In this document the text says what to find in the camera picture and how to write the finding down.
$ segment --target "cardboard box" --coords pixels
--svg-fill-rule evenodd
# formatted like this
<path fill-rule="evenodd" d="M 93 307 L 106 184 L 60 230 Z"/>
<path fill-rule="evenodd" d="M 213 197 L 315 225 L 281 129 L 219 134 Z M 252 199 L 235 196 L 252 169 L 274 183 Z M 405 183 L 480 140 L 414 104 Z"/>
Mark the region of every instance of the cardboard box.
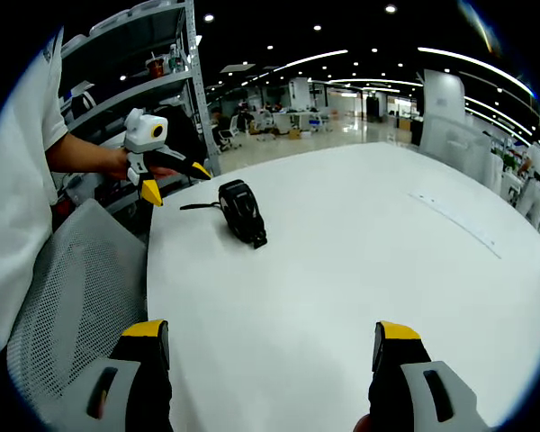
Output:
<path fill-rule="evenodd" d="M 288 138 L 290 140 L 299 140 L 301 138 L 300 136 L 300 129 L 292 129 L 288 132 Z"/>

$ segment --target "mesh chair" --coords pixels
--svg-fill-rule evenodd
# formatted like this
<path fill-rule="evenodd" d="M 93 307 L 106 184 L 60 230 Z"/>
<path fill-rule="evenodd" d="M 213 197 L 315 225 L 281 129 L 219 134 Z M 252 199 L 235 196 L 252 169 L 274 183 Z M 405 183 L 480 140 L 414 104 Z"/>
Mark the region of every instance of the mesh chair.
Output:
<path fill-rule="evenodd" d="M 88 200 L 42 248 L 7 347 L 20 394 L 49 424 L 63 391 L 147 318 L 146 248 Z"/>

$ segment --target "human hand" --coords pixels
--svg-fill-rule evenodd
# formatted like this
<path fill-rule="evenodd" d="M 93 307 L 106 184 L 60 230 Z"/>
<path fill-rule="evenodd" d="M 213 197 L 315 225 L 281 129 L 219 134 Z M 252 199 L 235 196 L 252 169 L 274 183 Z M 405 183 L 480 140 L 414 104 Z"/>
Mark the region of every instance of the human hand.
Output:
<path fill-rule="evenodd" d="M 128 151 L 126 148 L 117 148 L 111 150 L 111 152 L 108 157 L 108 170 L 106 173 L 116 180 L 127 180 Z M 157 180 L 177 174 L 175 170 L 163 166 L 149 166 L 148 169 Z"/>

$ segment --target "black tape measure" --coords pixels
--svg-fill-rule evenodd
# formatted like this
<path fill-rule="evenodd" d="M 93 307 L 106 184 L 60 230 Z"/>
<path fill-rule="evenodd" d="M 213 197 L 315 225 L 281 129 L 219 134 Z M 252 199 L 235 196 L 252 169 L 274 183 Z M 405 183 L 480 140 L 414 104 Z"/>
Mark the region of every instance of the black tape measure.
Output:
<path fill-rule="evenodd" d="M 242 180 L 234 180 L 218 188 L 218 201 L 211 204 L 190 204 L 180 210 L 220 207 L 230 230 L 244 243 L 252 243 L 254 249 L 265 245 L 268 240 L 264 220 L 250 187 Z"/>

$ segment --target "metal shelf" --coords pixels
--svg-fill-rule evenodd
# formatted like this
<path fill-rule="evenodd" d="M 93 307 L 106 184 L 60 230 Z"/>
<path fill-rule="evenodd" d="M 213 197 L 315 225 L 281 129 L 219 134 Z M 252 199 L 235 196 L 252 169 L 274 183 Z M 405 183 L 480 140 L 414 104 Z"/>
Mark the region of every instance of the metal shelf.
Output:
<path fill-rule="evenodd" d="M 191 72 L 178 72 L 129 88 L 82 114 L 68 125 L 68 129 L 75 131 L 85 125 L 92 128 L 105 126 L 126 115 L 134 107 L 149 106 L 177 95 L 183 90 L 186 80 L 191 76 Z"/>
<path fill-rule="evenodd" d="M 154 6 L 108 24 L 62 53 L 63 95 L 84 80 L 95 82 L 140 55 L 176 42 L 185 23 L 186 3 Z"/>

